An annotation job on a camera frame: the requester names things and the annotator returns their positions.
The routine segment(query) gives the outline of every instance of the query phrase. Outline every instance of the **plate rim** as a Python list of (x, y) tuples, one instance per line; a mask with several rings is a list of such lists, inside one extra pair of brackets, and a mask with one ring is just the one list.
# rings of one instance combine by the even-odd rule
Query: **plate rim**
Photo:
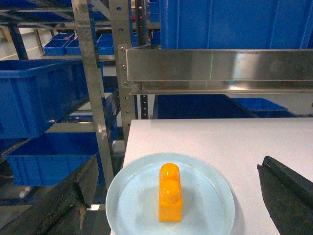
[[(122, 169), (117, 173), (117, 175), (116, 175), (116, 176), (114, 177), (114, 179), (112, 180), (112, 182), (111, 182), (111, 184), (110, 184), (110, 187), (109, 187), (109, 189), (108, 189), (108, 191), (107, 191), (106, 205), (105, 205), (105, 207), (106, 207), (106, 216), (107, 216), (107, 220), (108, 220), (108, 223), (109, 223), (109, 226), (110, 226), (110, 228), (111, 228), (112, 233), (113, 233), (114, 235), (120, 235), (119, 233), (116, 233), (116, 231), (113, 230), (112, 227), (115, 227), (115, 226), (113, 226), (113, 224), (112, 224), (112, 222), (111, 222), (111, 220), (110, 220), (110, 218), (109, 218), (110, 216), (108, 215), (108, 200), (110, 200), (110, 192), (112, 191), (112, 185), (114, 186), (114, 184), (116, 184), (116, 182), (117, 182), (118, 180), (121, 180), (121, 179), (120, 179), (121, 175), (123, 174), (123, 172), (126, 172), (126, 171), (127, 171), (127, 170), (125, 170), (125, 169), (129, 169), (130, 167), (132, 167), (132, 165), (135, 165), (135, 166), (136, 166), (136, 165), (138, 164), (138, 162), (145, 161), (145, 160), (147, 160), (147, 159), (149, 159), (149, 158), (152, 158), (152, 157), (154, 157), (154, 156), (157, 157), (158, 155), (165, 155), (165, 154), (172, 155), (172, 157), (190, 158), (190, 159), (192, 159), (192, 161), (199, 162), (199, 163), (203, 164), (205, 167), (210, 168), (212, 171), (215, 172), (215, 174), (216, 174), (218, 177), (220, 177), (220, 178), (222, 179), (223, 183), (226, 185), (225, 188), (226, 188), (227, 193), (229, 194), (229, 196), (231, 196), (231, 197), (229, 197), (229, 198), (231, 198), (231, 202), (230, 202), (231, 208), (230, 208), (230, 210), (233, 211), (233, 213), (232, 213), (232, 215), (231, 215), (230, 223), (229, 223), (229, 224), (231, 224), (231, 226), (229, 226), (229, 230), (226, 231), (226, 234), (229, 235), (229, 234), (231, 233), (231, 231), (232, 231), (233, 226), (234, 226), (235, 214), (236, 214), (236, 207), (235, 207), (234, 195), (233, 195), (233, 192), (232, 192), (232, 188), (231, 188), (231, 186), (229, 185), (229, 181), (228, 181), (220, 172), (218, 172), (216, 168), (214, 168), (214, 167), (211, 166), (210, 164), (208, 164), (208, 163), (206, 163), (206, 162), (204, 162), (204, 161), (202, 161), (202, 160), (200, 160), (200, 159), (198, 159), (198, 158), (196, 158), (196, 157), (192, 157), (192, 156), (189, 156), (189, 155), (186, 155), (186, 154), (174, 153), (174, 152), (161, 152), (161, 153), (155, 153), (155, 154), (145, 155), (145, 156), (143, 156), (143, 157), (140, 157), (140, 158), (135, 159), (134, 161), (130, 162), (128, 165), (126, 165), (124, 168), (122, 168)], [(125, 180), (125, 183), (126, 183), (128, 180), (130, 180), (135, 174), (137, 174), (137, 172), (138, 172), (138, 171), (135, 171), (135, 172), (131, 175), (131, 177), (129, 177), (127, 180)]]

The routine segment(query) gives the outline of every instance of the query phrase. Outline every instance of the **floor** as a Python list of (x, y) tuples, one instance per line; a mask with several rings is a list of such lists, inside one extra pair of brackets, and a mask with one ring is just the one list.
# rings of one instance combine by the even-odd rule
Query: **floor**
[[(51, 39), (51, 33), (48, 30), (44, 30), (43, 34), (40, 36), (42, 44), (46, 44)], [(28, 58), (40, 59), (40, 51), (35, 39), (34, 34), (24, 34), (22, 35), (25, 49), (27, 51)], [(16, 50), (13, 43), (7, 43), (4, 40), (0, 41), (0, 60), (18, 60)]]

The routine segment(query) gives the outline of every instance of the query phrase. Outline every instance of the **metal shelf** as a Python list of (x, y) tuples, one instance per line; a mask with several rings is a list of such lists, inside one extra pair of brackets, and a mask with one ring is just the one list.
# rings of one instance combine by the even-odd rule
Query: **metal shelf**
[[(81, 55), (45, 55), (41, 56), (42, 59), (82, 59)], [(114, 55), (99, 55), (100, 61), (114, 61)]]
[(310, 49), (162, 50), (145, 46), (123, 53), (127, 67), (123, 84), (131, 87), (131, 94), (313, 92)]

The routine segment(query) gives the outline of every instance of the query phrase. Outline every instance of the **shelf upright post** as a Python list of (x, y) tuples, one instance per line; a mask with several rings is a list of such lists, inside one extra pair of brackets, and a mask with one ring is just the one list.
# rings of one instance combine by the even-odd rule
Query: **shelf upright post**
[(91, 0), (72, 0), (72, 6), (106, 187), (109, 188), (113, 180), (112, 144), (107, 134), (105, 110), (102, 103), (103, 82)]
[(25, 49), (19, 28), (16, 25), (10, 25), (8, 28), (19, 59), (28, 60), (27, 51)]
[(131, 121), (138, 116), (136, 96), (130, 95), (133, 83), (127, 81), (126, 68), (125, 50), (132, 47), (133, 37), (130, 6), (130, 0), (109, 0), (125, 146), (127, 145)]

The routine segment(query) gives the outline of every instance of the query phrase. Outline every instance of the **metal bracket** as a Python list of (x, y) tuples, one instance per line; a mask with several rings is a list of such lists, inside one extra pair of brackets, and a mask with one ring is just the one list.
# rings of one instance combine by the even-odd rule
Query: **metal bracket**
[(130, 88), (134, 83), (127, 80), (127, 63), (126, 63), (126, 49), (131, 48), (130, 44), (120, 44), (118, 45), (118, 59), (119, 59), (119, 69), (120, 69), (120, 87), (121, 88)]

